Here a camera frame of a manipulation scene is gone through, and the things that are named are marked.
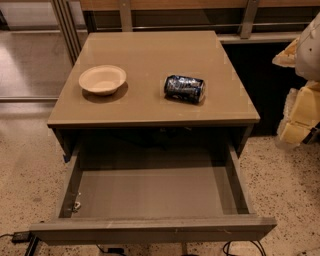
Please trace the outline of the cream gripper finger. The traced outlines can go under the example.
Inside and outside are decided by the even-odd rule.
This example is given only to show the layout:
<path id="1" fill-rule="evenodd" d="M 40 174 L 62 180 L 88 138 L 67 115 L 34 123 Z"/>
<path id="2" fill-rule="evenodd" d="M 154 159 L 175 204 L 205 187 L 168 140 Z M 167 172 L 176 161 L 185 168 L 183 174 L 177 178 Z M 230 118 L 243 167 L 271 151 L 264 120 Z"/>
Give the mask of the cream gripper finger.
<path id="1" fill-rule="evenodd" d="M 298 46 L 299 37 L 294 39 L 283 51 L 277 54 L 272 63 L 281 67 L 294 68 L 296 65 L 296 52 Z"/>

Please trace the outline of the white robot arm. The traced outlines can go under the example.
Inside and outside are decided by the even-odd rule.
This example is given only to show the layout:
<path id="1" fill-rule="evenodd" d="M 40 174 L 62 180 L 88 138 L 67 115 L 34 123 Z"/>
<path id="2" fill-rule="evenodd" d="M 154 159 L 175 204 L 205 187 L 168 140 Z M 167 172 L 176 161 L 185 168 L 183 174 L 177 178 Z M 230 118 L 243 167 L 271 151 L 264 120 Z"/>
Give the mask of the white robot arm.
<path id="1" fill-rule="evenodd" d="M 277 129 L 278 145 L 294 148 L 307 144 L 319 134 L 320 124 L 320 13 L 272 63 L 294 68 L 307 80 L 300 89 L 289 90 Z"/>

